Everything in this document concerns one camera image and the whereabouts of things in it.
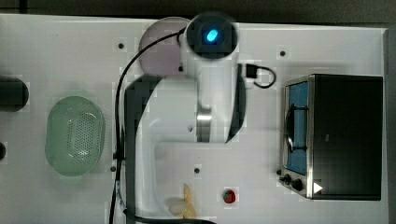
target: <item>microwave oven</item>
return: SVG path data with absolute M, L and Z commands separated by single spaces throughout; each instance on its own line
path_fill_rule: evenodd
M 314 74 L 283 93 L 281 184 L 313 200 L 380 200 L 383 78 Z

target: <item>green bowl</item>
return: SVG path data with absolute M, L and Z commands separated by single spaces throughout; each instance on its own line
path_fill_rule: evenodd
M 61 175 L 84 175 L 93 169 L 102 154 L 104 139 L 102 112 L 83 97 L 66 97 L 49 112 L 46 158 Z

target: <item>round plate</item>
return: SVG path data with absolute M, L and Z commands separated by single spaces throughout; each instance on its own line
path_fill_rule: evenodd
M 180 17 L 169 17 L 152 24 L 140 39 L 139 50 L 155 40 L 187 26 L 190 21 Z M 180 46 L 176 37 L 166 39 L 148 49 L 140 58 L 140 67 L 146 75 L 180 76 Z

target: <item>white tabletop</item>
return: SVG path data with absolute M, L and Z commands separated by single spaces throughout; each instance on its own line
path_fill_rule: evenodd
M 0 112 L 0 142 L 7 146 L 0 161 L 1 223 L 107 223 L 116 84 L 153 22 L 0 15 L 0 75 L 19 77 L 30 91 L 22 111 Z M 283 83 L 313 73 L 383 76 L 384 30 L 244 23 L 239 29 L 241 59 L 274 68 L 277 83 L 270 90 L 248 91 L 246 125 L 227 147 L 163 145 L 173 156 L 164 155 L 157 166 L 159 193 L 179 195 L 182 183 L 189 183 L 198 215 L 216 217 L 219 224 L 388 223 L 385 144 L 380 202 L 308 201 L 281 187 L 275 174 Z M 126 48 L 118 49 L 120 42 Z M 279 56 L 281 50 L 286 57 Z M 128 82 L 140 74 L 136 64 Z M 106 117 L 102 157 L 80 179 L 59 176 L 44 153 L 48 114 L 71 95 L 92 100 Z M 193 174 L 196 164 L 202 165 L 199 176 Z M 219 195 L 227 187 L 238 193 L 231 207 Z M 116 220 L 125 223 L 120 211 Z

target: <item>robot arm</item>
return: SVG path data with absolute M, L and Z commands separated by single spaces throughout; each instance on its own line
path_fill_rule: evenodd
M 127 158 L 134 158 L 134 164 L 127 167 L 127 173 L 134 174 L 134 181 L 127 182 L 127 195 L 133 194 L 134 199 L 127 200 L 127 207 L 136 208 L 137 215 L 172 218 L 156 196 L 158 144 L 225 144 L 239 130 L 243 118 L 235 117 L 244 116 L 246 104 L 238 101 L 246 94 L 244 80 L 238 76 L 237 43 L 236 29 L 228 18 L 201 14 L 189 23 L 181 39 L 187 78 L 139 78 L 126 90 Z

